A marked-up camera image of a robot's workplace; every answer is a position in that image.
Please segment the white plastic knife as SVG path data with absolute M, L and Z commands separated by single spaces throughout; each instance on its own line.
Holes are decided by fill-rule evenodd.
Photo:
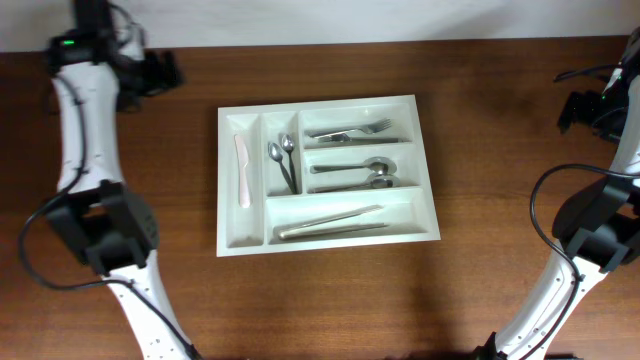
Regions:
M 238 161 L 238 202 L 241 208 L 249 208 L 251 206 L 251 193 L 249 189 L 247 167 L 249 164 L 249 153 L 241 135 L 234 136 L 234 143 L 237 152 Z

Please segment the small metal teaspoon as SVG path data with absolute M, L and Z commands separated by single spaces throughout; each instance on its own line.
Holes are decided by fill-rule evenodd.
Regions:
M 298 194 L 299 190 L 298 190 L 297 178 L 296 178 L 296 172 L 295 172 L 295 165 L 294 165 L 294 160 L 293 160 L 293 151 L 295 149 L 295 142 L 294 142 L 293 137 L 290 134 L 285 133 L 282 136 L 282 138 L 281 138 L 281 147 L 284 149 L 284 151 L 288 155 L 289 172 L 290 172 L 290 176 L 291 176 L 291 180 L 292 180 L 293 193 L 294 194 Z
M 268 155 L 269 157 L 275 161 L 281 171 L 281 174 L 286 182 L 286 184 L 288 185 L 290 191 L 295 194 L 296 190 L 295 190 L 295 186 L 293 183 L 293 180 L 288 172 L 288 170 L 285 168 L 284 166 L 284 150 L 276 143 L 273 142 L 269 142 L 267 145 L 268 148 Z

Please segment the long metal fork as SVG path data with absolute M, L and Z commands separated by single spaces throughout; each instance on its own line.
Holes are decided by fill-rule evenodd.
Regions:
M 344 143 L 344 144 L 381 144 L 402 143 L 403 139 L 395 137 L 350 137 L 346 133 L 330 135 L 318 138 L 320 144 Z

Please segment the short metal fork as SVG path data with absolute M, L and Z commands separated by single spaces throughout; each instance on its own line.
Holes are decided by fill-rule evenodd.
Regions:
M 335 142 L 344 141 L 351 133 L 361 133 L 364 135 L 375 135 L 390 129 L 393 126 L 393 120 L 390 118 L 383 118 L 373 123 L 352 125 L 340 128 L 317 130 L 317 131 L 305 131 L 304 136 L 310 139 L 315 139 L 319 142 Z

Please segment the metal serving tongs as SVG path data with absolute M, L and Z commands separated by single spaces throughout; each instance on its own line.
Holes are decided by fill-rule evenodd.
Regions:
M 320 235 L 331 235 L 361 230 L 386 227 L 385 223 L 348 223 L 336 226 L 335 222 L 381 211 L 382 205 L 371 205 L 347 212 L 333 214 L 321 218 L 306 220 L 297 224 L 286 225 L 274 230 L 275 238 L 279 241 L 292 241 Z

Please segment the metal tablespoon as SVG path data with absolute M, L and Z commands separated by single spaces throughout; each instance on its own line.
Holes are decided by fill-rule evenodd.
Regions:
M 394 174 L 397 171 L 396 163 L 386 157 L 372 157 L 360 164 L 353 165 L 313 165 L 310 167 L 312 174 L 368 169 L 374 174 Z
M 318 187 L 309 190 L 309 193 L 329 193 L 340 191 L 352 191 L 362 189 L 385 189 L 398 187 L 401 184 L 401 180 L 395 175 L 391 174 L 372 174 L 365 181 L 358 184 L 340 185 L 340 186 L 326 186 Z

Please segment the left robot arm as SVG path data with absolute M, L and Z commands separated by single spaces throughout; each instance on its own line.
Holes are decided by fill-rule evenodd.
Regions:
M 74 27 L 46 51 L 59 102 L 63 164 L 42 209 L 77 261 L 117 298 L 146 359 L 200 354 L 173 312 L 159 273 L 159 231 L 150 206 L 123 177 L 115 120 L 144 97 L 184 82 L 172 52 L 147 49 L 145 32 L 109 1 L 75 1 Z

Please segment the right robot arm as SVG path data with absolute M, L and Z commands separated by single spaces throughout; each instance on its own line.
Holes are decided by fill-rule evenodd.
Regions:
M 615 64 L 568 71 L 564 81 L 588 76 L 604 82 L 600 92 L 573 92 L 557 126 L 581 123 L 616 144 L 609 168 L 579 165 L 598 180 L 568 198 L 552 230 L 538 222 L 539 189 L 561 166 L 547 170 L 530 195 L 534 229 L 550 247 L 549 261 L 513 320 L 471 354 L 474 359 L 544 359 L 548 347 L 584 296 L 609 273 L 639 257 L 639 33 L 633 31 Z

